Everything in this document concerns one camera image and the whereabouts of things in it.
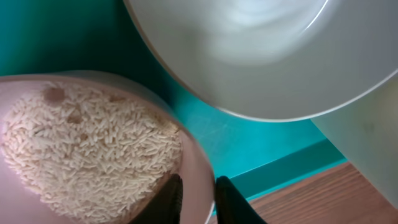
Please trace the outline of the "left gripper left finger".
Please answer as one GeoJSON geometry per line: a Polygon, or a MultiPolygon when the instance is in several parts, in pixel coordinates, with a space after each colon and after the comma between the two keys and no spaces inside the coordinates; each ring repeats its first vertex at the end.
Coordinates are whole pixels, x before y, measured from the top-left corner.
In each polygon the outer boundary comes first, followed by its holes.
{"type": "Polygon", "coordinates": [[[172,174],[154,198],[129,224],[179,224],[183,200],[183,181],[172,174]]]}

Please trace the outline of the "pink bowl with rice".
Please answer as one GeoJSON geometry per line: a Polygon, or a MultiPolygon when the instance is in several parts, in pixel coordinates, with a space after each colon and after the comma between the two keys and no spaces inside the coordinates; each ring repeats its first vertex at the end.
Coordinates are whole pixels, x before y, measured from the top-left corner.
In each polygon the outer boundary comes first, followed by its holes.
{"type": "Polygon", "coordinates": [[[1,222],[129,223],[172,174],[207,223],[213,169],[156,94],[91,70],[1,78],[1,222]]]}

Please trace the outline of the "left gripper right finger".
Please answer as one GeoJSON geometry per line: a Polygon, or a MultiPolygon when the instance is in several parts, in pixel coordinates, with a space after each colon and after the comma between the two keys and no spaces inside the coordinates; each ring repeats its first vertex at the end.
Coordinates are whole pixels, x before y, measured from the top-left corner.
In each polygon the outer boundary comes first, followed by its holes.
{"type": "Polygon", "coordinates": [[[215,205],[218,224],[267,224],[227,176],[216,180],[215,205]]]}

